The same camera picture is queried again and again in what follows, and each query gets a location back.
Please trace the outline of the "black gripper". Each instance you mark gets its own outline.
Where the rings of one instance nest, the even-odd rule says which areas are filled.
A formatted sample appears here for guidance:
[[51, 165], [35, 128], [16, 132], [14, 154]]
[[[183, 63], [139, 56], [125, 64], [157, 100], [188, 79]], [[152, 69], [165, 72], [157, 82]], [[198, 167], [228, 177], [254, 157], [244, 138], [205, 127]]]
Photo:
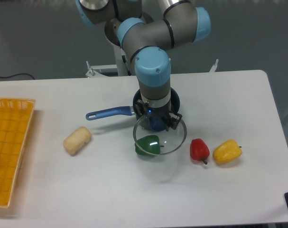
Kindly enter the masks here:
[[167, 125], [166, 131], [169, 131], [170, 128], [175, 130], [182, 119], [181, 114], [171, 113], [171, 101], [167, 102], [162, 107], [154, 108], [149, 106], [148, 102], [136, 99], [133, 102], [133, 108], [137, 119], [145, 116], [152, 120], [162, 120]]

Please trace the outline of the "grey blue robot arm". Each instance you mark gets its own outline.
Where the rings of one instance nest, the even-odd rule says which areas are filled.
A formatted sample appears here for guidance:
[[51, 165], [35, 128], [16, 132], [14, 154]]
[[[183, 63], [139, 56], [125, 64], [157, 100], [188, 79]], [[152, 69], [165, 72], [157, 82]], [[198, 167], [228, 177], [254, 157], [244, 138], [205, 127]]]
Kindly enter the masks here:
[[88, 120], [115, 115], [147, 119], [153, 131], [176, 129], [182, 120], [179, 97], [170, 85], [171, 64], [167, 51], [206, 38], [211, 19], [202, 7], [188, 0], [160, 0], [163, 18], [148, 22], [140, 0], [78, 0], [76, 6], [88, 24], [113, 22], [115, 43], [125, 54], [139, 90], [133, 106], [88, 113]]

